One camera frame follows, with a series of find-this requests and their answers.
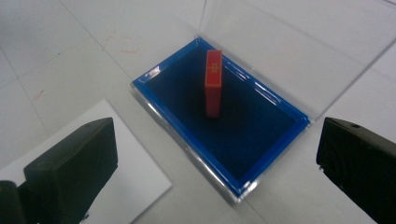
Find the red block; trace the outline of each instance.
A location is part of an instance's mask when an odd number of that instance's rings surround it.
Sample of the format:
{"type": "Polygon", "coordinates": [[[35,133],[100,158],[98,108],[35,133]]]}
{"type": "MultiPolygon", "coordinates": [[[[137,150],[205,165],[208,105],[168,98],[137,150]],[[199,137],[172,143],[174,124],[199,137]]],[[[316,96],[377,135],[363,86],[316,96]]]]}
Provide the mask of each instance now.
{"type": "Polygon", "coordinates": [[[206,115],[218,118],[221,101],[221,50],[210,49],[206,57],[205,98],[206,115]]]}

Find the table surface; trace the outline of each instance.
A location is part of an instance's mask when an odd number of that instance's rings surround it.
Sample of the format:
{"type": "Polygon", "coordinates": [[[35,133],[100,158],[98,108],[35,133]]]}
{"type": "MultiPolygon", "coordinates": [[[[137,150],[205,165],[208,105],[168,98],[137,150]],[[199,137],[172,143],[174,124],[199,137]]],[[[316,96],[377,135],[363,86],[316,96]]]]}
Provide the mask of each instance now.
{"type": "Polygon", "coordinates": [[[310,0],[295,2],[266,4],[279,26],[294,27],[326,48],[339,47],[340,55],[359,53],[358,47],[343,48],[354,35],[367,35],[356,46],[381,42],[384,48],[265,171],[243,203],[228,204],[218,194],[130,87],[194,38],[204,0],[1,1],[0,169],[105,99],[173,185],[135,223],[374,223],[318,169],[315,158],[325,117],[358,123],[396,142],[396,33],[388,26],[396,23],[396,8],[380,0],[310,7],[310,0]],[[326,15],[312,20],[305,16],[310,11],[326,15]],[[376,21],[367,21],[369,14],[376,21]],[[321,29],[329,24],[339,32],[321,29]]]}

